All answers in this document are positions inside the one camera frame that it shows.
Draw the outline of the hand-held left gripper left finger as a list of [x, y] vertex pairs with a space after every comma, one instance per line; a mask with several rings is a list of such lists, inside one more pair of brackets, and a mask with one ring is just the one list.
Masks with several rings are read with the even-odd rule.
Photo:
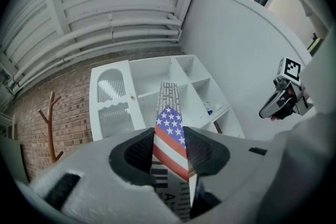
[[123, 181], [136, 186], [156, 187], [150, 174], [154, 128], [135, 131], [135, 136], [111, 150], [109, 164]]

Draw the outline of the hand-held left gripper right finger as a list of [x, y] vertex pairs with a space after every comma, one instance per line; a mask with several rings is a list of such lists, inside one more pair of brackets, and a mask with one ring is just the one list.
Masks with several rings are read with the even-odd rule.
[[221, 203], [214, 194], [205, 190], [203, 178], [216, 175], [228, 163], [230, 151], [225, 145], [190, 127], [184, 128], [184, 137], [188, 161], [197, 175], [190, 211], [190, 217], [196, 218]]

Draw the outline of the row of white ceiling pipes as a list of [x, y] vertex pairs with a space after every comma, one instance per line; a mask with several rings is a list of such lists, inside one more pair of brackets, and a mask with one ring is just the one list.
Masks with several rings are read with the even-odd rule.
[[0, 97], [95, 51], [177, 40], [179, 1], [10, 0], [0, 20]]

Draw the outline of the white shelf cabinet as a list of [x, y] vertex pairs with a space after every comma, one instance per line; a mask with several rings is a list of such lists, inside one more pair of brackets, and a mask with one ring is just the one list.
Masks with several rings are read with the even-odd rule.
[[[145, 128], [155, 125], [160, 82], [177, 84], [183, 123], [211, 132], [242, 138], [244, 133], [229, 103], [207, 69], [194, 55], [129, 61]], [[204, 102], [223, 103], [208, 115]]]

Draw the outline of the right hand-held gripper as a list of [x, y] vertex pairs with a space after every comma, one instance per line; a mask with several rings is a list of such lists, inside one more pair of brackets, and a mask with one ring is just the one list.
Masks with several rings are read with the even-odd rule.
[[281, 59], [273, 80], [276, 90], [260, 109], [260, 118], [283, 120], [293, 113], [305, 115], [313, 107], [313, 104], [308, 102], [305, 88], [301, 84], [300, 71], [301, 64], [287, 57]]

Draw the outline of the newspaper print storage box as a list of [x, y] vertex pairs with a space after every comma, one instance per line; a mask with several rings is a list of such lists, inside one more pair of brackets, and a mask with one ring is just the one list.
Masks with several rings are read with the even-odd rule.
[[157, 99], [152, 166], [155, 191], [182, 222], [190, 220], [190, 181], [195, 170], [187, 158], [181, 103], [176, 83], [160, 82]]

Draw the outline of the person's white t-shirt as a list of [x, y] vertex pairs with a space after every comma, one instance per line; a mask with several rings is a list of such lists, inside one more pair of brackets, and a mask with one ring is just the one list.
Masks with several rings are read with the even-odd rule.
[[290, 132], [257, 224], [336, 224], [336, 0], [302, 0], [327, 30], [301, 72], [316, 114]]

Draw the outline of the wooden coat rack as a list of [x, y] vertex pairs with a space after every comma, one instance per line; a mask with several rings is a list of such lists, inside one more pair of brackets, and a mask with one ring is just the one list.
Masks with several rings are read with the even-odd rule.
[[50, 93], [50, 98], [49, 98], [49, 103], [48, 103], [48, 110], [47, 110], [47, 116], [44, 115], [44, 113], [42, 112], [41, 109], [38, 110], [39, 115], [42, 117], [42, 119], [44, 120], [44, 122], [47, 125], [47, 136], [46, 136], [46, 140], [48, 143], [48, 151], [49, 151], [49, 157], [50, 157], [50, 161], [51, 163], [55, 163], [56, 161], [58, 161], [62, 155], [63, 155], [63, 151], [61, 151], [58, 155], [56, 155], [55, 153], [55, 148], [54, 148], [54, 140], [53, 140], [53, 108], [54, 105], [61, 99], [61, 96], [59, 97], [55, 97], [55, 93], [52, 91]]

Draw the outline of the ribbed glass cabinet door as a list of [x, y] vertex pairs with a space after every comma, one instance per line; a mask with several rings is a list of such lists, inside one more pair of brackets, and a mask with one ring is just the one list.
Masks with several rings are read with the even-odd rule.
[[145, 128], [129, 61], [91, 70], [89, 113], [94, 141]]

